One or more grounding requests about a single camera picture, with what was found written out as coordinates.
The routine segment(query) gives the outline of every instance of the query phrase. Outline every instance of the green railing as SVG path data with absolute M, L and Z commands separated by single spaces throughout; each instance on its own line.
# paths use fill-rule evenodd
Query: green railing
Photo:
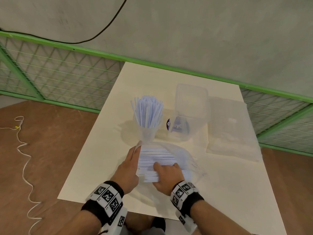
M 313 98 L 0 31 L 0 94 L 99 113 L 124 62 L 239 85 L 260 146 L 313 156 Z

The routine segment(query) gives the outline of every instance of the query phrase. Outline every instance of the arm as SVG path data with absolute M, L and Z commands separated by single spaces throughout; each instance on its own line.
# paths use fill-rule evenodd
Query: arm
M 139 182 L 139 178 L 136 175 L 138 159 L 141 147 L 138 147 L 135 150 L 135 147 L 131 148 L 127 154 L 127 157 L 121 165 L 118 166 L 116 172 L 110 179 L 117 183 L 119 188 L 115 188 L 117 191 L 120 191 L 121 197 L 124 194 L 130 193 Z M 93 206 L 92 211 L 95 211 L 99 215 L 99 211 L 104 210 L 96 201 L 87 201 L 90 206 Z M 64 227 L 57 233 L 57 235 L 97 235 L 101 227 L 108 221 L 100 221 L 98 216 L 94 215 L 87 210 L 82 210 L 73 217 Z
M 159 174 L 159 182 L 155 182 L 153 185 L 158 191 L 168 196 L 171 195 L 176 184 L 185 180 L 177 163 L 173 166 L 161 166 L 159 163 L 155 163 L 153 168 Z M 202 235 L 251 235 L 204 200 L 198 200 L 190 207 L 190 216 Z

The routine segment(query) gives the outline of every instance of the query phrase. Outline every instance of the black sock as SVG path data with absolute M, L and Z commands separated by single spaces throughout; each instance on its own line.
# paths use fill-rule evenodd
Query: black sock
M 151 227 L 160 228 L 165 232 L 165 219 L 160 217 L 155 217 L 152 221 Z

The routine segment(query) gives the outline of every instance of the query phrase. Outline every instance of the white table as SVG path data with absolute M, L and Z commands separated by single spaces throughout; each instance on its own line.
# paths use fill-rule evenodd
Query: white table
M 210 96 L 243 101 L 237 85 L 125 63 L 58 199 L 84 203 L 98 184 L 111 177 L 129 148 L 136 145 L 138 140 L 130 104 L 134 97 L 154 95 L 164 102 L 163 126 L 156 138 L 156 141 L 164 142 L 166 121 L 174 108 L 178 83 L 206 87 Z M 286 235 L 263 162 L 207 154 L 206 126 L 188 142 L 171 143 L 187 149 L 207 172 L 197 184 L 207 202 L 252 233 Z M 145 196 L 147 193 L 153 193 L 164 204 L 154 203 Z M 123 203 L 131 212 L 177 220 L 169 198 L 157 192 L 150 183 L 140 183 L 124 196 Z

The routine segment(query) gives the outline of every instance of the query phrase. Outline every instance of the person's left hand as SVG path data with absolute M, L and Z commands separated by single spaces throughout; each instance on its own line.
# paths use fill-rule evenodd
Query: person's left hand
M 110 180 L 116 182 L 124 191 L 124 194 L 130 193 L 139 182 L 139 178 L 136 175 L 139 154 L 141 146 L 135 151 L 135 147 L 129 149 L 127 157 L 121 165 L 118 166 L 116 172 Z

